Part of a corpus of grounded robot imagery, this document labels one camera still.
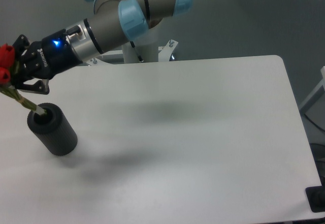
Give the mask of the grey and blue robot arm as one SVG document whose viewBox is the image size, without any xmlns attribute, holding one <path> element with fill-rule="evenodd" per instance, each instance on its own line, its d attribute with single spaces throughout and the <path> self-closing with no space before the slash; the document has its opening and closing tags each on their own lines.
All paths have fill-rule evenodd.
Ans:
<svg viewBox="0 0 325 224">
<path fill-rule="evenodd" d="M 189 11 L 192 0 L 88 0 L 94 15 L 40 41 L 14 43 L 18 65 L 10 87 L 48 94 L 55 75 L 98 57 L 148 32 L 150 22 Z"/>
</svg>

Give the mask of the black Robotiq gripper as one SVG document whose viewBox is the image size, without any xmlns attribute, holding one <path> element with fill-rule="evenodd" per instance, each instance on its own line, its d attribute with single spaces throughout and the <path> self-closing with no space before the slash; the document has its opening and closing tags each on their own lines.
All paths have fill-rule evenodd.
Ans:
<svg viewBox="0 0 325 224">
<path fill-rule="evenodd" d="M 59 30 L 41 41 L 30 42 L 21 34 L 13 43 L 15 56 L 19 57 L 19 79 L 12 79 L 15 89 L 22 92 L 49 94 L 49 80 L 55 75 L 82 63 L 67 41 L 68 33 Z M 21 80 L 38 78 L 34 84 Z"/>
</svg>

